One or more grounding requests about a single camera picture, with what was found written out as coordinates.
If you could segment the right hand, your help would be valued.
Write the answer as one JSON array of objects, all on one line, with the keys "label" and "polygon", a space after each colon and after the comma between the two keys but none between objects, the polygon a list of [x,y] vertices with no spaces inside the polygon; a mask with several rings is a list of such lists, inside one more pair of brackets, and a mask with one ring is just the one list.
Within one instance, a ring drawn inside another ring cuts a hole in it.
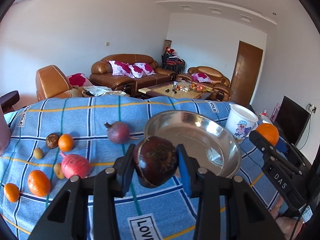
[{"label": "right hand", "polygon": [[291,234],[293,233],[293,231],[294,234],[292,239],[296,239],[297,235],[299,234],[303,226],[303,220],[295,220],[294,218],[280,217],[279,210],[283,203],[283,197],[279,197],[277,203],[271,209],[270,214],[280,227],[286,239],[291,239]]}]

